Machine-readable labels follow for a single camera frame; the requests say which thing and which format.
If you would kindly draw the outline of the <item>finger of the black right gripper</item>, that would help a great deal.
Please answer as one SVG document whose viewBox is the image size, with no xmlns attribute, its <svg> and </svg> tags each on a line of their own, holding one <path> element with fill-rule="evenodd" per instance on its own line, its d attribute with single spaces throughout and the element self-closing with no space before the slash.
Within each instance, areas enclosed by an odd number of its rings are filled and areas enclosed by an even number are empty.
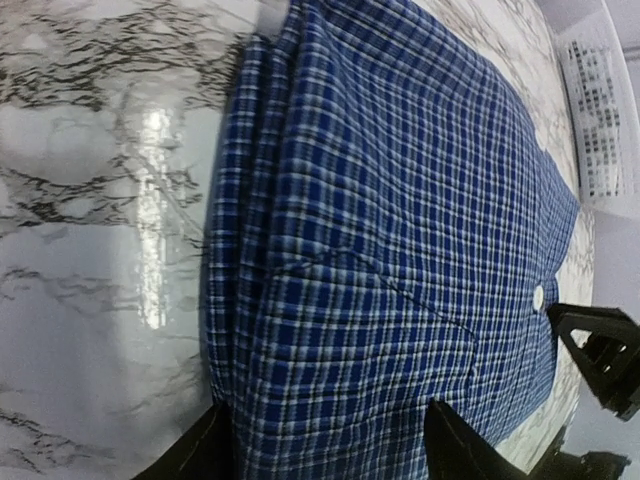
<svg viewBox="0 0 640 480">
<path fill-rule="evenodd" d="M 589 451 L 582 456 L 555 449 L 532 471 L 535 480 L 618 480 L 632 461 L 606 451 Z"/>
<path fill-rule="evenodd" d="M 600 405 L 632 419 L 639 411 L 639 325 L 618 308 L 555 303 L 547 315 Z"/>
</svg>

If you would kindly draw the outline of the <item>blue checkered long sleeve shirt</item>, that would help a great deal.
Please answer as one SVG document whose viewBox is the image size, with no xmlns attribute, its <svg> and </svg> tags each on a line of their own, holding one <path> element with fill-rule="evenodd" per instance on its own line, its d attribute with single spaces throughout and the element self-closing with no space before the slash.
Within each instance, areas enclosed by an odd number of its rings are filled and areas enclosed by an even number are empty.
<svg viewBox="0 0 640 480">
<path fill-rule="evenodd" d="M 579 205 L 499 70 L 410 1 L 294 1 L 251 38 L 216 169 L 206 321 L 240 479 L 423 479 L 549 396 Z"/>
</svg>

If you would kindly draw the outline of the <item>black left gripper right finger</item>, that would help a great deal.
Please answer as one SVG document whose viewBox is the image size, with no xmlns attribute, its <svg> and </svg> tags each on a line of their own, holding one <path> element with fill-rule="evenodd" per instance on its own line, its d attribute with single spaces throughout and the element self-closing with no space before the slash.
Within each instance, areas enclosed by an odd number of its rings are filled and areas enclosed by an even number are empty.
<svg viewBox="0 0 640 480">
<path fill-rule="evenodd" d="M 446 402 L 431 399 L 424 419 L 429 479 L 524 479 Z"/>
</svg>

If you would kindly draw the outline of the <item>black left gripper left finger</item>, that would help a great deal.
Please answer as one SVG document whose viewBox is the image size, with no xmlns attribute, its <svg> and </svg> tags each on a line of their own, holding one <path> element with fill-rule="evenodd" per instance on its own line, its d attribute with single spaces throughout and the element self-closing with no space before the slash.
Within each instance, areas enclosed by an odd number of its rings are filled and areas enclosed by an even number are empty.
<svg viewBox="0 0 640 480">
<path fill-rule="evenodd" d="M 234 452 L 227 406 L 212 406 L 156 462 L 146 480 L 233 479 Z"/>
</svg>

